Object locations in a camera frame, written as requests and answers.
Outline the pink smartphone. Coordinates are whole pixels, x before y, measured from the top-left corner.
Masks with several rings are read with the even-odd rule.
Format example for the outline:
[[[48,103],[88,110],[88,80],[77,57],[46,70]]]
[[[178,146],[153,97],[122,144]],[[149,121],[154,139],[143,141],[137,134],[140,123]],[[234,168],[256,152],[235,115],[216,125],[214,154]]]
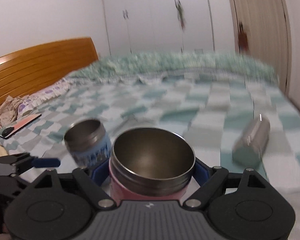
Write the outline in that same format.
[[[24,117],[23,119],[19,120],[13,126],[10,126],[10,127],[6,128],[6,129],[4,129],[2,131],[0,137],[3,138],[3,139],[10,138],[12,135],[14,135],[15,133],[17,133],[22,128],[24,128],[26,125],[30,124],[34,120],[36,120],[39,117],[41,117],[41,115],[42,115],[41,113],[38,113],[38,114],[31,114],[31,115],[28,115],[28,116]]]

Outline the green hanging ornament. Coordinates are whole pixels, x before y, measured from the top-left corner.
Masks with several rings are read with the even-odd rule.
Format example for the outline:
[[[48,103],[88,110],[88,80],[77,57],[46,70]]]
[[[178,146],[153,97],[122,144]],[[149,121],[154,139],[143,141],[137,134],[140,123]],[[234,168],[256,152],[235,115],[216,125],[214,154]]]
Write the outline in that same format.
[[[175,2],[175,7],[177,9],[177,18],[178,18],[178,21],[180,22],[180,26],[181,26],[181,29],[182,31],[185,30],[185,17],[184,17],[184,9],[183,9],[183,6],[181,5],[181,2],[180,0],[174,0]]]

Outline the purple floral pillow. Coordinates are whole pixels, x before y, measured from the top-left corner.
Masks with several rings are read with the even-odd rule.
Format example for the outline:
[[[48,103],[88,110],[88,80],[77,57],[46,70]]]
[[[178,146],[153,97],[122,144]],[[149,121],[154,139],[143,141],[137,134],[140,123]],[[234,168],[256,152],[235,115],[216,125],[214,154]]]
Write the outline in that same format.
[[[70,78],[64,77],[53,85],[43,88],[31,95],[24,96],[22,98],[22,103],[18,106],[18,119],[29,114],[43,103],[65,94],[71,88],[73,83],[74,82]]]

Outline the pink steel cup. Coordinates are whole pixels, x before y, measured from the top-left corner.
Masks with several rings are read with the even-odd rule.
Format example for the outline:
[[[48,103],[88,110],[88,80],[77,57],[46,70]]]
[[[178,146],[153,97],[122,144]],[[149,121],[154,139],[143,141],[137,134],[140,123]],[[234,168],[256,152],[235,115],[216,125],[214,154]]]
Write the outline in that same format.
[[[181,200],[196,156],[178,134],[141,127],[121,133],[109,160],[110,192],[122,200]]]

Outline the crumpled beige cloth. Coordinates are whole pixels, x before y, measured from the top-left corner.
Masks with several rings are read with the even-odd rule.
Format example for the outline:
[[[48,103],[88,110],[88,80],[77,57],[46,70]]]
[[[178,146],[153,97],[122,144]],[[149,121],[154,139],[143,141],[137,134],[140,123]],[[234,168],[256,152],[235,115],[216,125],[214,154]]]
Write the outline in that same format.
[[[8,96],[0,106],[0,129],[14,122],[18,116],[18,107],[23,103],[21,97]]]

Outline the green floral quilt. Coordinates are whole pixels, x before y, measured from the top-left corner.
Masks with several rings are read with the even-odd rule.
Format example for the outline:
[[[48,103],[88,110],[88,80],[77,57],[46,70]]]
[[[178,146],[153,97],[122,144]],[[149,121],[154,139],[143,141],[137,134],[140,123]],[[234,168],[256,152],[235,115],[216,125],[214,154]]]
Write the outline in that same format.
[[[67,77],[103,81],[192,70],[234,74],[276,85],[279,83],[274,68],[268,64],[245,55],[212,52],[141,52],[126,56],[108,56],[74,70]]]

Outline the orange wooden headboard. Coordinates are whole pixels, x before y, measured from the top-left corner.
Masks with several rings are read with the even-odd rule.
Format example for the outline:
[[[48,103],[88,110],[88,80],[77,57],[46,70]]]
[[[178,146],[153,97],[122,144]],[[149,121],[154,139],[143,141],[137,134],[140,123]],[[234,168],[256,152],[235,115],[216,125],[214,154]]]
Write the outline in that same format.
[[[90,37],[40,44],[0,57],[0,106],[8,96],[31,95],[98,60]]]

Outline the plain stainless steel cup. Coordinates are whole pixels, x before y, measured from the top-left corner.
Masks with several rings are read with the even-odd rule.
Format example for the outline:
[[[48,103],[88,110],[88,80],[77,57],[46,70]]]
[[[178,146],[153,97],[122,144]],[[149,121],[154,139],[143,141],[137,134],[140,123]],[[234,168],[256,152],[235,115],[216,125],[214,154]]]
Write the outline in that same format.
[[[244,167],[257,168],[261,164],[270,133],[269,120],[259,114],[243,130],[232,148],[232,160]]]

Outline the blue cartoon steel cup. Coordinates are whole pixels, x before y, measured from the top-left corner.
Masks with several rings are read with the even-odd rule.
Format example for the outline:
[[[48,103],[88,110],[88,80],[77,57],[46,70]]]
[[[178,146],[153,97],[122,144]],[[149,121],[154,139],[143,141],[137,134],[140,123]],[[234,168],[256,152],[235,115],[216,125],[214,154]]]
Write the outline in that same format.
[[[72,124],[63,139],[68,152],[80,167],[92,167],[110,157],[110,137],[98,119]]]

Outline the beige wooden door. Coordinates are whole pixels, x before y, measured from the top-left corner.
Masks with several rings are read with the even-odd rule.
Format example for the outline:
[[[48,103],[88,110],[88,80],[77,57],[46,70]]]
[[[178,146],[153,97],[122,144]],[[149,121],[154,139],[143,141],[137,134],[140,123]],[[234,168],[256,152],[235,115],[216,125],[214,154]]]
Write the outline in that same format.
[[[292,61],[290,23],[285,0],[230,0],[238,39],[240,25],[251,57],[272,66],[283,94],[289,92]]]

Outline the checkered green grey bedsheet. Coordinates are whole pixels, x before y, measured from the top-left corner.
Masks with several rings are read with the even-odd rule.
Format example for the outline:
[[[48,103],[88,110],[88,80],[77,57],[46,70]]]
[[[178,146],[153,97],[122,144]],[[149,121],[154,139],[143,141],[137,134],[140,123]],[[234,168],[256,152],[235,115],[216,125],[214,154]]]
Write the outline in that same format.
[[[102,121],[110,139],[134,127],[177,133],[207,165],[239,172],[232,162],[232,147],[249,121],[264,115],[270,133],[258,172],[281,192],[300,192],[300,114],[275,85],[188,75],[155,81],[135,78],[128,83],[73,78],[65,94],[36,111],[37,120],[10,139],[0,137],[0,145],[10,154],[57,157],[61,172],[76,166],[64,134],[72,124],[90,118]]]

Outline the white built-in wardrobe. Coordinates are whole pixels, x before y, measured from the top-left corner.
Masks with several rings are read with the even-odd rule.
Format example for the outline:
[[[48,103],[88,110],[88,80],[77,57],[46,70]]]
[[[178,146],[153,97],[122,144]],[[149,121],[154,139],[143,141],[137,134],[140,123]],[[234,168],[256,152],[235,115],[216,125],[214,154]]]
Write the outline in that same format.
[[[174,0],[103,0],[110,54],[235,50],[229,0],[180,2],[184,31]]]

